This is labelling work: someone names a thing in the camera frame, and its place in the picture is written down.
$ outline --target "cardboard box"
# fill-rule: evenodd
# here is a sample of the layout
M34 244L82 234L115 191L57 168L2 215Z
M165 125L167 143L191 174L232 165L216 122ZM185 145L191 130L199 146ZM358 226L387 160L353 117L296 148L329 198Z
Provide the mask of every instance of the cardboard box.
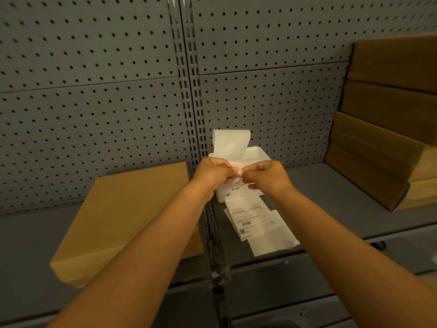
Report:
M437 93L437 35L361 40L349 79Z
M344 87L341 111L420 142L437 145L437 94L349 79Z
M390 210L437 202L437 147L337 112L326 162Z
M96 179L50 267L84 287L190 180L185 162ZM203 254L198 226L182 259Z

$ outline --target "person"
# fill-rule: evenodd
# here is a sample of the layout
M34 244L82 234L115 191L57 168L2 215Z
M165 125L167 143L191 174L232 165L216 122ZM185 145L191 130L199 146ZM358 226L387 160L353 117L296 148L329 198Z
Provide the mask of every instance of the person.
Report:
M226 160L204 158L193 179L49 327L150 327L205 204L236 173ZM272 200L358 326L437 327L436 290L306 198L280 162L255 163L242 176Z

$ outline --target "shelving unit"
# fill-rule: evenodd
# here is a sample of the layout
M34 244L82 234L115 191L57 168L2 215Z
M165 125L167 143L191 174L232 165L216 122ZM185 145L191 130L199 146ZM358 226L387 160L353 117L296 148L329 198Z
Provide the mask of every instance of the shelving unit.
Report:
M390 213L323 161L354 43L436 32L436 13L435 0L1 0L0 325L41 327L77 294L48 262L98 176L180 161L193 174L215 128L250 129L339 222L433 270L401 237L437 228L437 205ZM219 312L235 327L290 313L353 327L302 247L255 258L224 207L207 205L205 254L180 262L154 327L218 327Z

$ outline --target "white plastic container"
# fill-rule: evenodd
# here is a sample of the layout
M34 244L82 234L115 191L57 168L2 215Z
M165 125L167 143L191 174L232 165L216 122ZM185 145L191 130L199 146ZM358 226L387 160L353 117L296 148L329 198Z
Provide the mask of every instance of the white plastic container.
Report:
M214 157L214 153L208 154L208 156ZM250 166L258 161L271 160L269 156L263 151L263 149L259 146L253 146L246 148L244 152L242 168L246 166ZM225 202L225 195L228 192L231 184L223 184L216 190L216 197L218 202ZM254 193L257 195L263 195L260 190L254 190Z

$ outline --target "right arm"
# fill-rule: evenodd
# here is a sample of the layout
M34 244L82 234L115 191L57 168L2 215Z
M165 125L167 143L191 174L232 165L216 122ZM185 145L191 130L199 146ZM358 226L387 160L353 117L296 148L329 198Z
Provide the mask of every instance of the right arm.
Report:
M437 327L437 290L347 230L297 191L278 161L243 168L287 224L360 327Z

